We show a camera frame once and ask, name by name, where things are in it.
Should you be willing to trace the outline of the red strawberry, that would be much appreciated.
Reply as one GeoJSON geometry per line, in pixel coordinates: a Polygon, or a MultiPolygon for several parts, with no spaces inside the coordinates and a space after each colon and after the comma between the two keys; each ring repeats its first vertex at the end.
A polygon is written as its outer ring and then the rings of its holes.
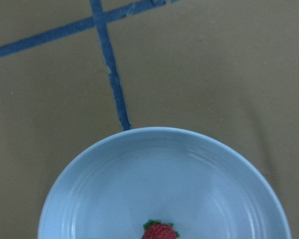
{"type": "Polygon", "coordinates": [[[144,225],[142,239],[178,239],[180,234],[174,230],[173,223],[148,220],[144,225]]]}

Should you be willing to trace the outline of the blue plate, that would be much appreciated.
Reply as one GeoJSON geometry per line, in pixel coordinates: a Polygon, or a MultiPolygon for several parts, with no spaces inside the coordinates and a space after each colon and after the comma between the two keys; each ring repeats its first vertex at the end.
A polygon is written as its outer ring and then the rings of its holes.
{"type": "Polygon", "coordinates": [[[146,127],[80,153],[52,186],[40,239],[140,239],[148,220],[182,239],[289,239],[262,174],[228,146],[177,128],[146,127]]]}

